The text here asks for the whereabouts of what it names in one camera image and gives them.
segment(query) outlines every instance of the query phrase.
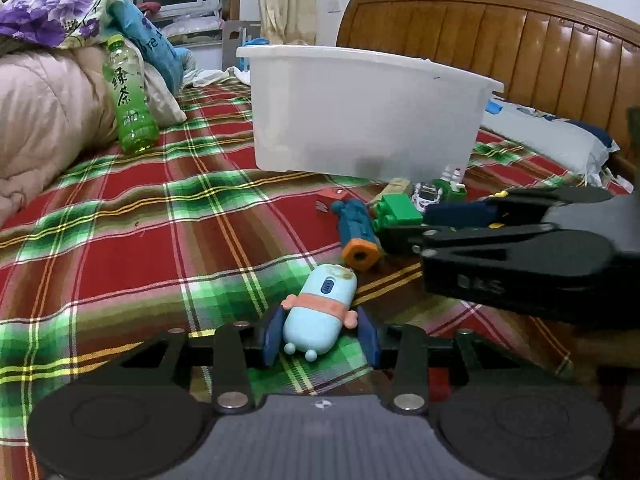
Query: green lego brick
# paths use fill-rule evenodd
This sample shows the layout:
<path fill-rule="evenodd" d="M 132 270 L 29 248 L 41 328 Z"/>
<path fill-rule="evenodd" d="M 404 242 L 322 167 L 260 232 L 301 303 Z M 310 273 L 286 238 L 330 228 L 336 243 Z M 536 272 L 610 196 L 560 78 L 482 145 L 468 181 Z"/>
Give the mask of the green lego brick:
<path fill-rule="evenodd" d="M 404 193 L 384 195 L 376 206 L 376 216 L 377 218 L 373 221 L 375 232 L 385 227 L 422 223 L 422 215 Z"/>

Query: metal screw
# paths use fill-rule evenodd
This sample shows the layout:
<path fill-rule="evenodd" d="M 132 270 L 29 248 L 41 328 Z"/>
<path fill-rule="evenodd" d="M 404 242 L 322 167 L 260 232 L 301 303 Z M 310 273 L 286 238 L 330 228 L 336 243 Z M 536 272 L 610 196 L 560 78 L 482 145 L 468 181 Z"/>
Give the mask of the metal screw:
<path fill-rule="evenodd" d="M 394 404 L 406 412 L 414 412 L 424 406 L 424 399 L 416 394 L 401 394 L 394 399 Z"/>
<path fill-rule="evenodd" d="M 249 397 L 242 392 L 225 392 L 218 396 L 218 404 L 229 410 L 242 408 L 248 402 Z"/>

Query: pink comforter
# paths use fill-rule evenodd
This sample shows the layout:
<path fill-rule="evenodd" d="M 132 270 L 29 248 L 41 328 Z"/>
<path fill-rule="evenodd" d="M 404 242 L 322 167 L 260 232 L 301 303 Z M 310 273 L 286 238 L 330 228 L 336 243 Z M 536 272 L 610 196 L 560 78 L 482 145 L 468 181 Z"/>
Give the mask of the pink comforter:
<path fill-rule="evenodd" d="M 88 148 L 116 137 L 99 47 L 0 58 L 0 226 Z"/>

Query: blue toy figure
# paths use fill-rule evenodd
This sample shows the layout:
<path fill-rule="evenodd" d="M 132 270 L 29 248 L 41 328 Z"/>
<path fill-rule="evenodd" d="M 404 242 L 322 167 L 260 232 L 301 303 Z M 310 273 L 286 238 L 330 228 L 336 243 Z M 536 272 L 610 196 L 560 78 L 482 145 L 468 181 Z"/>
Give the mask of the blue toy figure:
<path fill-rule="evenodd" d="M 342 259 L 353 269 L 369 270 L 380 259 L 380 250 L 367 207 L 360 200 L 352 199 L 332 203 L 331 211 L 338 215 Z"/>
<path fill-rule="evenodd" d="M 358 313 L 349 310 L 356 293 L 356 275 L 340 265 L 316 267 L 306 279 L 300 294 L 289 294 L 282 306 L 289 311 L 282 337 L 285 353 L 305 352 L 315 361 L 334 345 L 344 325 L 355 328 Z"/>

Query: bottle cap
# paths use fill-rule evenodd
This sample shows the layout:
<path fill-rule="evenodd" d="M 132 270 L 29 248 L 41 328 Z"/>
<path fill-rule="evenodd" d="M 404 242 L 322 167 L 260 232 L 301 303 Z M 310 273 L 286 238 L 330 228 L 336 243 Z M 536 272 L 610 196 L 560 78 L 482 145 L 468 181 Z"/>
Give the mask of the bottle cap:
<path fill-rule="evenodd" d="M 124 43 L 124 36 L 122 34 L 114 34 L 107 40 L 107 47 L 110 47 L 112 44 L 120 43 L 120 42 Z"/>

